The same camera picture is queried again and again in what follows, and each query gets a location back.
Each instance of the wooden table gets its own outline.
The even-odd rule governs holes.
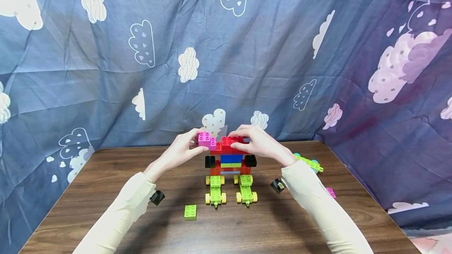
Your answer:
[[[419,253],[399,227],[321,142],[285,142],[285,146],[324,167],[320,174],[339,204],[356,222],[375,253]],[[125,182],[157,159],[166,147],[112,148],[96,152],[69,186],[21,253],[71,253]],[[131,253],[330,253],[307,213],[287,190],[276,194],[276,161],[258,157],[252,190],[258,201],[249,208],[235,202],[238,186],[226,175],[227,203],[205,204],[208,169],[204,156],[165,173],[157,188],[166,198],[131,227],[120,254]],[[197,220],[184,220],[185,205],[197,205]]]

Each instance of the lego robot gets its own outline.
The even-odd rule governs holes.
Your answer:
[[[240,192],[235,195],[237,203],[249,207],[250,203],[257,201],[257,193],[251,189],[251,168],[257,165],[256,156],[232,148],[234,142],[245,143],[243,138],[230,137],[223,137],[220,142],[216,142],[208,132],[201,132],[198,136],[198,145],[206,146],[210,151],[210,155],[205,158],[205,168],[210,169],[210,176],[206,177],[206,185],[210,185],[206,204],[212,204],[215,208],[226,203],[226,194],[221,192],[221,186],[225,183],[224,174],[234,174],[234,183],[239,185]]]

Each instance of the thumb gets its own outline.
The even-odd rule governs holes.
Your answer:
[[[209,148],[205,146],[198,146],[193,149],[190,149],[187,151],[187,156],[189,159],[192,159],[194,156],[199,155],[200,153],[203,153],[205,151],[208,151]]]
[[[240,142],[234,142],[233,144],[231,144],[232,148],[235,148],[237,150],[241,150],[241,151],[245,151],[250,153],[251,151],[251,147],[250,144],[244,144],[244,143],[240,143]]]

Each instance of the black lego piece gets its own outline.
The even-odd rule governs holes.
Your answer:
[[[208,155],[206,156],[206,169],[215,168],[215,156]]]
[[[277,194],[280,194],[285,188],[286,185],[279,179],[275,179],[270,186],[276,191]]]
[[[257,166],[256,156],[254,156],[254,155],[245,155],[245,166],[247,166],[247,167],[256,167]]]
[[[165,195],[160,190],[157,190],[154,192],[152,197],[149,199],[152,203],[154,203],[156,206],[160,204],[162,200],[164,200]]]

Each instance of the forearm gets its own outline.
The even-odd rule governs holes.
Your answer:
[[[333,254],[373,253],[350,216],[330,196],[312,169],[303,161],[282,168],[282,179],[294,199],[312,216]]]
[[[155,184],[145,174],[131,177],[74,253],[113,254],[131,225],[146,212],[154,192]]]

